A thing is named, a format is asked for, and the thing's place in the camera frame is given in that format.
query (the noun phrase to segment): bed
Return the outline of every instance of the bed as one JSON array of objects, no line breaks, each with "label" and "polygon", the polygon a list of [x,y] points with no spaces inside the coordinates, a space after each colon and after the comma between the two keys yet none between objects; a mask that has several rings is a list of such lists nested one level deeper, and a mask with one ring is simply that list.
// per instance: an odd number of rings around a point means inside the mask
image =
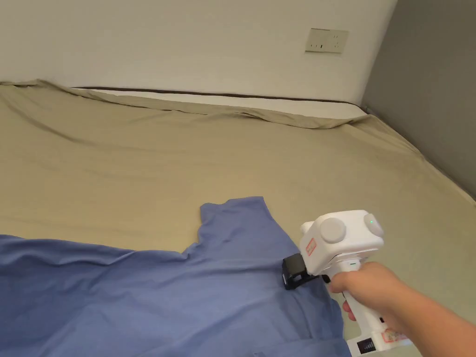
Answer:
[{"label": "bed", "polygon": [[476,321],[475,201],[357,106],[38,80],[2,83],[0,117],[2,234],[181,252],[205,202],[263,196],[296,243],[363,208],[386,232],[375,260]]}]

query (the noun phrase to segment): device handle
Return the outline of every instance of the device handle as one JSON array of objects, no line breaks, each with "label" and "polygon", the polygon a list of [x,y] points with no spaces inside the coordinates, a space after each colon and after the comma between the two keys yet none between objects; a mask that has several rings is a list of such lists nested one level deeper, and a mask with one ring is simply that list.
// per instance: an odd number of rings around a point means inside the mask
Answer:
[{"label": "device handle", "polygon": [[[360,259],[342,260],[333,264],[328,275],[332,279],[339,272],[359,269]],[[375,310],[359,303],[348,291],[344,291],[343,295],[356,318],[361,332],[359,337],[347,340],[347,345],[353,357],[411,344],[411,341],[405,335],[389,329],[383,318]]]}]

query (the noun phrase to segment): gray knob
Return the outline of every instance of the gray knob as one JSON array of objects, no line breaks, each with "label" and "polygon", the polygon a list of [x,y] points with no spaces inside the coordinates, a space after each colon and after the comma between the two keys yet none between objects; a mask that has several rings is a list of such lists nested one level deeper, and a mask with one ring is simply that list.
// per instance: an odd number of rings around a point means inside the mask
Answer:
[{"label": "gray knob", "polygon": [[346,225],[338,218],[325,219],[319,230],[321,237],[326,243],[338,243],[346,236]]},{"label": "gray knob", "polygon": [[364,222],[368,230],[371,231],[373,234],[379,237],[384,236],[384,230],[382,229],[382,226],[375,219],[375,216],[372,213],[366,214],[364,216]]}]

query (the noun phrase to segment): hand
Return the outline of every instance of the hand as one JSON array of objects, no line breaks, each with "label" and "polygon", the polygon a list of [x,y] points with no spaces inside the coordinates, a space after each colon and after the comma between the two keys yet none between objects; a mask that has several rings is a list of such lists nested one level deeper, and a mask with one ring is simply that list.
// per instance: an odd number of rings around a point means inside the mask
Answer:
[{"label": "hand", "polygon": [[[408,289],[392,271],[378,263],[365,263],[359,271],[336,274],[330,283],[332,292],[348,291],[355,300],[380,313],[387,325],[398,332],[403,330],[394,308],[398,297]],[[356,320],[347,302],[343,309],[349,319]]]}]

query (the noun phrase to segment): gray wall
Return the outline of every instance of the gray wall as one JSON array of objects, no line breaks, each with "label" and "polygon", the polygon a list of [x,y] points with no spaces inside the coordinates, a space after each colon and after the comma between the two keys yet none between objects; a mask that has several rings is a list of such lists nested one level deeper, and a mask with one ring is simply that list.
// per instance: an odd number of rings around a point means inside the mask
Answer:
[{"label": "gray wall", "polygon": [[476,196],[476,1],[398,0],[364,106]]}]

